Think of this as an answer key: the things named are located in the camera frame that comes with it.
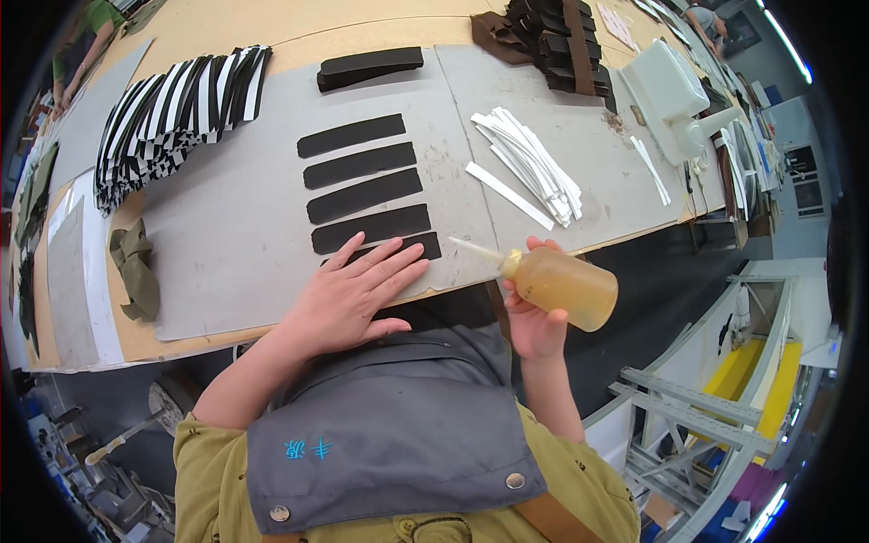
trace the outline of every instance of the yellow panel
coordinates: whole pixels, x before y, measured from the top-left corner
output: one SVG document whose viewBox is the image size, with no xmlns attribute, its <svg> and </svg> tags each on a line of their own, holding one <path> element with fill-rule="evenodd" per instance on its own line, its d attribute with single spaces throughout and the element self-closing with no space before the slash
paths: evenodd
<svg viewBox="0 0 869 543">
<path fill-rule="evenodd" d="M 757 427 L 758 432 L 766 438 L 775 439 L 785 419 L 788 406 L 791 405 L 793 386 L 797 381 L 799 370 L 799 356 L 803 351 L 802 343 L 787 343 L 785 352 L 781 355 L 779 371 L 775 374 L 775 381 L 766 397 L 763 407 L 763 416 Z"/>
<path fill-rule="evenodd" d="M 721 366 L 703 388 L 703 392 L 738 401 L 757 366 L 764 343 L 765 341 L 762 340 L 750 340 L 743 347 L 732 351 L 721 362 Z"/>
</svg>

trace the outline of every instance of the window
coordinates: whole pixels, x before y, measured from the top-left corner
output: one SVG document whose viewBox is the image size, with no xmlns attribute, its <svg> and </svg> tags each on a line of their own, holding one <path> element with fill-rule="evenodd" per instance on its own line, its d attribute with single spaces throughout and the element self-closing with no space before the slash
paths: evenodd
<svg viewBox="0 0 869 543">
<path fill-rule="evenodd" d="M 821 196 L 818 165 L 812 147 L 806 145 L 787 151 L 786 163 L 791 174 L 793 193 L 797 197 L 798 218 L 811 219 L 824 216 L 824 198 Z"/>
</svg>

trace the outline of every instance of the yellow glue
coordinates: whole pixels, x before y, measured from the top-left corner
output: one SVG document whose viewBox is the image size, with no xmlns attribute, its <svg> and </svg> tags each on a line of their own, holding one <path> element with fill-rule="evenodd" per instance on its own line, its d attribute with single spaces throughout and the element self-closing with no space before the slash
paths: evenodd
<svg viewBox="0 0 869 543">
<path fill-rule="evenodd" d="M 505 257 L 475 243 L 449 239 L 499 264 L 501 273 L 516 282 L 523 300 L 546 311 L 567 311 L 567 321 L 577 328 L 593 332 L 613 314 L 619 281 L 603 268 L 546 247 L 524 254 L 515 248 Z"/>
</svg>

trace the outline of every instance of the hand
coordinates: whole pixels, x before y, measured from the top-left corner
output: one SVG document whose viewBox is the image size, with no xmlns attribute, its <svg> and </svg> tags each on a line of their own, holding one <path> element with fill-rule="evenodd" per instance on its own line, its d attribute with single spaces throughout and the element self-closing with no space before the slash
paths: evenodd
<svg viewBox="0 0 869 543">
<path fill-rule="evenodd" d="M 72 81 L 70 81 L 70 85 L 63 92 L 63 101 L 61 102 L 61 104 L 64 110 L 68 109 L 70 104 L 72 104 L 72 98 L 76 95 L 78 85 L 82 82 L 83 75 L 84 70 L 81 66 L 79 66 L 78 70 L 76 70 L 76 74 L 72 77 Z"/>
<path fill-rule="evenodd" d="M 53 108 L 51 108 L 51 120 L 56 121 L 63 115 L 65 109 L 63 108 L 62 103 L 56 103 Z"/>
<path fill-rule="evenodd" d="M 364 241 L 364 232 L 356 234 L 323 264 L 275 329 L 294 337 L 293 348 L 304 348 L 308 358 L 410 331 L 410 324 L 402 319 L 371 319 L 426 273 L 428 260 L 417 260 L 422 244 L 390 257 L 401 246 L 401 238 L 396 237 L 345 267 Z"/>
<path fill-rule="evenodd" d="M 561 253 L 564 249 L 552 240 L 546 243 L 534 236 L 527 239 L 528 249 L 547 247 Z M 549 361 L 564 356 L 564 340 L 567 337 L 567 311 L 553 309 L 549 313 L 530 301 L 522 300 L 516 293 L 516 283 L 505 279 L 504 288 L 511 291 L 504 301 L 510 320 L 510 336 L 513 348 L 525 360 Z"/>
</svg>

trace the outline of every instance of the olive green cloth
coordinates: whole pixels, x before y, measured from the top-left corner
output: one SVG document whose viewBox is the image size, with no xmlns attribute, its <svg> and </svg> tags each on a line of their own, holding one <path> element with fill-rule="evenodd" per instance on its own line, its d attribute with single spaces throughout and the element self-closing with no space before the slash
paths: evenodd
<svg viewBox="0 0 869 543">
<path fill-rule="evenodd" d="M 588 444 L 556 438 L 516 404 L 549 492 L 604 543 L 634 543 L 640 516 L 624 480 Z M 176 429 L 176 541 L 260 543 L 244 480 L 247 434 L 198 422 Z M 512 507 L 350 520 L 305 531 L 308 543 L 547 543 Z"/>
<path fill-rule="evenodd" d="M 33 235 L 38 239 L 42 234 L 49 205 L 49 181 L 58 148 L 57 142 L 51 144 L 49 150 L 39 159 L 36 171 L 21 190 L 21 208 L 18 210 L 18 224 L 15 226 L 15 242 L 19 248 Z"/>
<path fill-rule="evenodd" d="M 141 318 L 142 322 L 153 322 L 160 310 L 160 285 L 148 269 L 152 250 L 154 243 L 148 241 L 142 219 L 129 231 L 119 228 L 111 233 L 109 252 L 130 300 L 121 309 L 131 321 Z"/>
</svg>

